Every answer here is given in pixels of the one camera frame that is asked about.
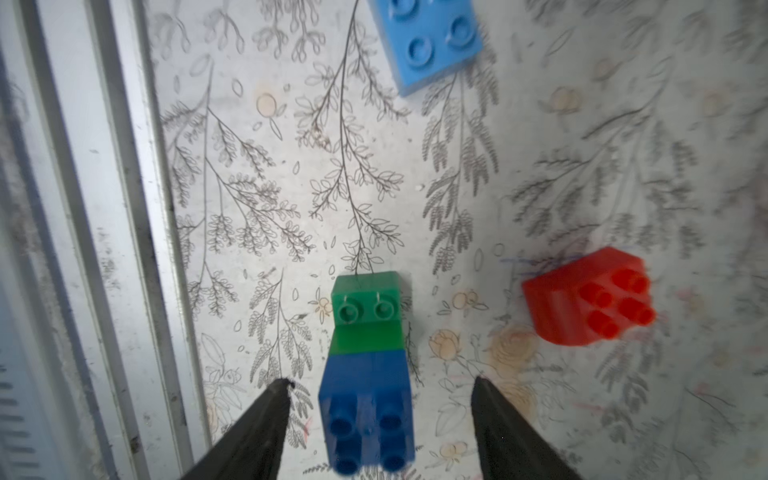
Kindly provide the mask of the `red lego brick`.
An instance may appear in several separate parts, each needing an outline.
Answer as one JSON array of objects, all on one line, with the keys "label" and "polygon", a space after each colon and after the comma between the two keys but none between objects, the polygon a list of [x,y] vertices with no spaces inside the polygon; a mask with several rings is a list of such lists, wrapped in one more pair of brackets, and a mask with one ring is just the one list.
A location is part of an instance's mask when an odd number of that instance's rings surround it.
[{"label": "red lego brick", "polygon": [[614,340],[656,319],[644,261],[613,247],[522,283],[536,333],[560,346]]}]

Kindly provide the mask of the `green square lego brick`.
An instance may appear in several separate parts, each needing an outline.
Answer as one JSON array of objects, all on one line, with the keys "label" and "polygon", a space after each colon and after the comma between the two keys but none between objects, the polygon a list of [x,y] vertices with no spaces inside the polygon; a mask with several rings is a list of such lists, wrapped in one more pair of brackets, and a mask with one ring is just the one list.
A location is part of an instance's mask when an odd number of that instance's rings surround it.
[{"label": "green square lego brick", "polygon": [[397,272],[339,276],[331,302],[330,356],[405,349]]}]

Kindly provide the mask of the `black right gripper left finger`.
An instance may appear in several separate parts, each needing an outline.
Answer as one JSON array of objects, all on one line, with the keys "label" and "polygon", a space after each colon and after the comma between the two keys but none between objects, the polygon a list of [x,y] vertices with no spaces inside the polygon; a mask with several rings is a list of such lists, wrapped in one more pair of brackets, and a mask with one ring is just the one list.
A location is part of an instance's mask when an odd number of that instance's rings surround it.
[{"label": "black right gripper left finger", "polygon": [[278,476],[294,382],[274,380],[183,480],[268,480]]}]

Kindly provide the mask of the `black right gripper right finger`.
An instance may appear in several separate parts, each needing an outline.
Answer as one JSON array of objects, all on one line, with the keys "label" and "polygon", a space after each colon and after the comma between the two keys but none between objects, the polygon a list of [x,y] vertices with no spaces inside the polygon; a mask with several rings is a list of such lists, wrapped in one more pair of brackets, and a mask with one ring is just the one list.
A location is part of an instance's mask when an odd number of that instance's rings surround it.
[{"label": "black right gripper right finger", "polygon": [[580,480],[487,378],[475,378],[471,411],[485,480]]}]

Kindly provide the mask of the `dark blue square lego brick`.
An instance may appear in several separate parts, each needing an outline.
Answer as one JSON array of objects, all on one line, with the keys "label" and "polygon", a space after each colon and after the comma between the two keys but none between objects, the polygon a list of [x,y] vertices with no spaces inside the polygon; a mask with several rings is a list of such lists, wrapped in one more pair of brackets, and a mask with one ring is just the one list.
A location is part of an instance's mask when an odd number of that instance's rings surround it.
[{"label": "dark blue square lego brick", "polygon": [[415,458],[412,390],[403,349],[332,355],[318,403],[330,467],[398,473]]}]

